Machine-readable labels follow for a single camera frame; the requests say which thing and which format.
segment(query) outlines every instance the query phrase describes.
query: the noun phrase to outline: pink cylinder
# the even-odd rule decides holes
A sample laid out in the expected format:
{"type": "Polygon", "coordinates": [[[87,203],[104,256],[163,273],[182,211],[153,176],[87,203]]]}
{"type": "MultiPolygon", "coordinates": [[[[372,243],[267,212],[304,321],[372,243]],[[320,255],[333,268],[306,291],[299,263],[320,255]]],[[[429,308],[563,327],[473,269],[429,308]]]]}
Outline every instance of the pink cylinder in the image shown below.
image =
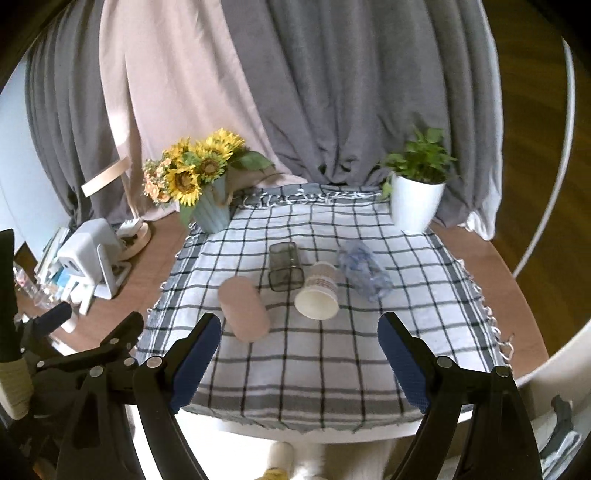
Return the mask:
{"type": "Polygon", "coordinates": [[[271,328],[271,320],[261,296],[246,277],[232,277],[217,291],[222,312],[232,332],[242,342],[256,342],[271,328]]]}

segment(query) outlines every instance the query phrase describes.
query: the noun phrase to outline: gray curtain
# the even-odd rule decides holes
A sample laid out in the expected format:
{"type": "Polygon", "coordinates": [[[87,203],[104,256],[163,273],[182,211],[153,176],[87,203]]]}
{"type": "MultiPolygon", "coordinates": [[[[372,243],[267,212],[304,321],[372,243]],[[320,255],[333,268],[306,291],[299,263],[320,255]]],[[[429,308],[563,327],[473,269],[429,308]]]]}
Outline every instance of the gray curtain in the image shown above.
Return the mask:
{"type": "Polygon", "coordinates": [[[222,0],[278,158],[318,183],[377,185],[419,128],[459,158],[438,218],[478,209],[495,162],[494,92],[474,0],[222,0]]]}
{"type": "Polygon", "coordinates": [[[119,157],[100,82],[103,0],[76,0],[40,35],[28,59],[26,100],[39,159],[72,226],[91,218],[131,217],[116,180],[90,198],[82,185],[119,157]]]}

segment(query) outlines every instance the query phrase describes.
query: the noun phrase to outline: green plant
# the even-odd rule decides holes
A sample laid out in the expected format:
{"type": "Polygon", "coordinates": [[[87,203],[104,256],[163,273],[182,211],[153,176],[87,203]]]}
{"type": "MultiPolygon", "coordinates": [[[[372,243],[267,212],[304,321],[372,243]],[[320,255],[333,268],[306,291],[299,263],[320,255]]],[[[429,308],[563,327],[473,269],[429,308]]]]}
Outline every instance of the green plant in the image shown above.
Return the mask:
{"type": "MultiPolygon", "coordinates": [[[[452,163],[457,161],[441,146],[443,131],[440,128],[427,128],[423,134],[414,129],[415,141],[404,146],[404,153],[390,153],[382,162],[384,167],[409,180],[421,183],[439,184],[448,180],[452,163]]],[[[389,177],[382,186],[384,197],[392,193],[389,177]]]]}

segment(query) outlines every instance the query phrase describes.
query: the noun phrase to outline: crushed plastic bottle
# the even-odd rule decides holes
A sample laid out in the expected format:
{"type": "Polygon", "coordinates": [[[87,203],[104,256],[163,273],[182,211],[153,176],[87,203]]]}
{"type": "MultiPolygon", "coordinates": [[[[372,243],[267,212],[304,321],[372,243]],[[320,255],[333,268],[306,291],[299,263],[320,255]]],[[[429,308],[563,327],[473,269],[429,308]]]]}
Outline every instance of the crushed plastic bottle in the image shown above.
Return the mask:
{"type": "Polygon", "coordinates": [[[383,299],[394,290],[390,276],[361,240],[351,240],[340,248],[339,267],[349,284],[369,301],[383,299]]]}
{"type": "Polygon", "coordinates": [[[50,310],[57,304],[31,281],[27,272],[19,264],[13,262],[12,271],[14,272],[15,284],[33,300],[35,307],[50,310]]]}

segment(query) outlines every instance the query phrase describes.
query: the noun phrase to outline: blue gripper pad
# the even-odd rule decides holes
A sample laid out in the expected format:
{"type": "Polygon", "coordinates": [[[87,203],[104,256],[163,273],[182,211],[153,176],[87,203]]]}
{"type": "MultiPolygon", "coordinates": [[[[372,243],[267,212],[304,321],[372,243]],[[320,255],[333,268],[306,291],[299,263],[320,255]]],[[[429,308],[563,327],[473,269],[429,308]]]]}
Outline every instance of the blue gripper pad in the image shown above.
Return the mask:
{"type": "Polygon", "coordinates": [[[222,326],[217,317],[212,318],[201,332],[199,339],[178,368],[173,379],[173,397],[170,409],[178,413],[181,407],[189,405],[209,362],[213,358],[222,338],[222,326]]]}
{"type": "Polygon", "coordinates": [[[386,315],[378,321],[378,342],[408,402],[425,413],[431,404],[427,397],[425,375],[386,315]]]}

